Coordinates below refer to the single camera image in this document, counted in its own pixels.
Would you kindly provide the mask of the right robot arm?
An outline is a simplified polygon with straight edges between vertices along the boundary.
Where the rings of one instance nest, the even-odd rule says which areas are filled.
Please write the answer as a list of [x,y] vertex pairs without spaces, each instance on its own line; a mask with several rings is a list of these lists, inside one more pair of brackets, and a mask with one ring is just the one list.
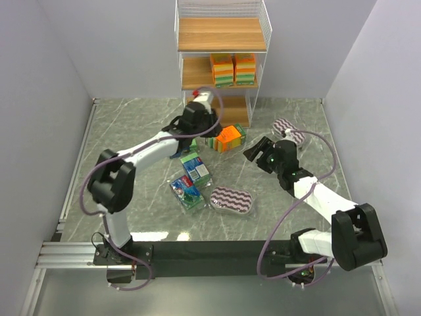
[[357,204],[341,197],[302,168],[295,142],[273,142],[263,137],[243,154],[263,171],[275,173],[282,189],[312,207],[330,224],[328,232],[306,228],[293,233],[289,250],[281,252],[282,257],[296,261],[329,257],[343,270],[352,271],[387,256],[376,210],[368,203]]

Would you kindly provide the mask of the orange sponge pack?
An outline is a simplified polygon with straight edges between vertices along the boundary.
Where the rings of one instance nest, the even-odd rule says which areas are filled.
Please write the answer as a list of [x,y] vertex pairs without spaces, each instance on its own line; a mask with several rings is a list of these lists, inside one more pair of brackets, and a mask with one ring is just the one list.
[[233,86],[234,64],[232,56],[229,53],[211,53],[210,65],[216,88]]
[[253,85],[257,71],[254,53],[234,54],[234,74],[237,85]]
[[243,145],[246,138],[245,129],[237,123],[223,128],[217,137],[206,138],[205,145],[219,153],[224,153]]

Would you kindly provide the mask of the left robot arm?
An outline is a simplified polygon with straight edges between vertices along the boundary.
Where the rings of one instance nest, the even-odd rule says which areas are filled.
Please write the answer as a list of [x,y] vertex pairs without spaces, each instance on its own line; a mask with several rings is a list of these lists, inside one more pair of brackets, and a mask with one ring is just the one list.
[[216,137],[222,131],[220,118],[212,108],[212,96],[201,93],[187,103],[180,116],[151,139],[130,149],[103,151],[80,191],[81,210],[99,215],[105,227],[105,240],[118,256],[136,258],[125,208],[132,200],[136,172],[164,158],[182,153],[196,137]]

